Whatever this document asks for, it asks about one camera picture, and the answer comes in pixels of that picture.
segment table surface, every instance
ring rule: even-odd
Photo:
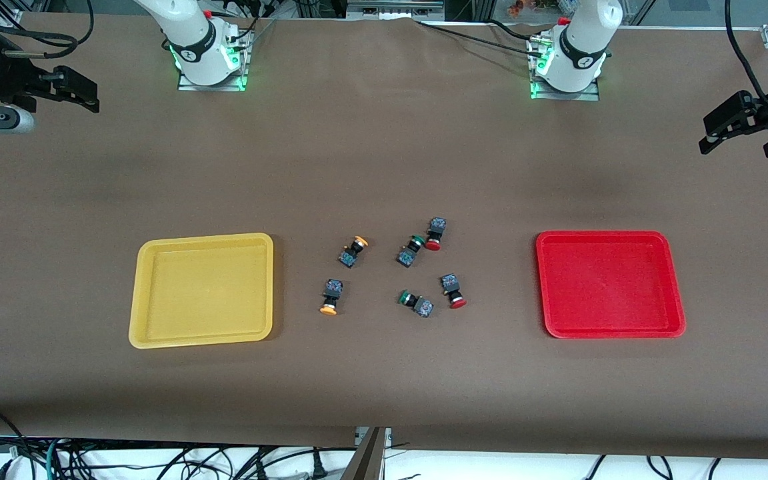
[[[26,434],[344,445],[389,425],[433,449],[768,457],[768,134],[697,146],[749,88],[723,31],[619,31],[598,103],[530,100],[524,58],[406,20],[278,21],[239,94],[177,92],[161,39],[98,16],[58,64],[101,113],[40,101],[34,133],[0,136],[0,409]],[[444,249],[396,264],[436,215]],[[557,229],[665,234],[685,334],[546,334],[534,240]],[[130,346],[141,244],[248,231],[275,240],[269,340]],[[354,235],[371,246],[348,271]],[[329,277],[337,317],[317,312]]]

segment yellow tray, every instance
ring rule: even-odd
[[[268,337],[273,264],[274,244],[264,233],[144,243],[130,343],[158,349]]]

